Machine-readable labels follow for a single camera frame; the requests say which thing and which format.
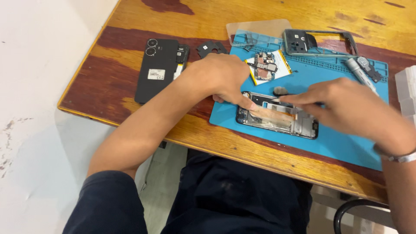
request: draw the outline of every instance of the dual camera module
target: dual camera module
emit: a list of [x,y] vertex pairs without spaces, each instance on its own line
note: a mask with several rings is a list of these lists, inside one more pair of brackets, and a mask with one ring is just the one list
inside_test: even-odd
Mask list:
[[156,39],[149,39],[147,41],[147,45],[149,46],[149,48],[147,48],[146,51],[145,51],[146,55],[154,56],[156,54],[155,47],[157,46],[157,40]]

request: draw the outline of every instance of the silver bracelet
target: silver bracelet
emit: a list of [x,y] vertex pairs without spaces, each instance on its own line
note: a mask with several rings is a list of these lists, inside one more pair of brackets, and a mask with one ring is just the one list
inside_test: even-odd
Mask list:
[[374,144],[373,150],[380,156],[381,159],[388,160],[391,162],[411,162],[416,160],[416,149],[409,154],[400,156],[386,153],[377,144]]

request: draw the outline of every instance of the phone back cover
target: phone back cover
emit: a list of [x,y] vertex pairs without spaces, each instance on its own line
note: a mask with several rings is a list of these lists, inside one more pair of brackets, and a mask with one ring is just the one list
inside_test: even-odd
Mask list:
[[149,56],[143,55],[139,80],[134,100],[138,103],[146,103],[156,96],[173,81],[176,70],[176,53],[179,42],[177,40],[156,39],[158,44],[154,47],[156,53]]

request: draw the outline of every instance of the wooden table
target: wooden table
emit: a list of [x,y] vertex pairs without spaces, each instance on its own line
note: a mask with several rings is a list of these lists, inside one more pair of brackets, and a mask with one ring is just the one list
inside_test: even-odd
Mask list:
[[[360,54],[389,64],[390,104],[399,107],[394,74],[416,64],[416,2],[378,0],[121,0],[59,100],[62,111],[118,126],[134,102],[148,38],[177,39],[191,47],[221,41],[231,22],[288,19],[293,28],[353,33]],[[214,101],[192,108],[166,140],[289,177],[387,202],[381,172],[211,125]]]

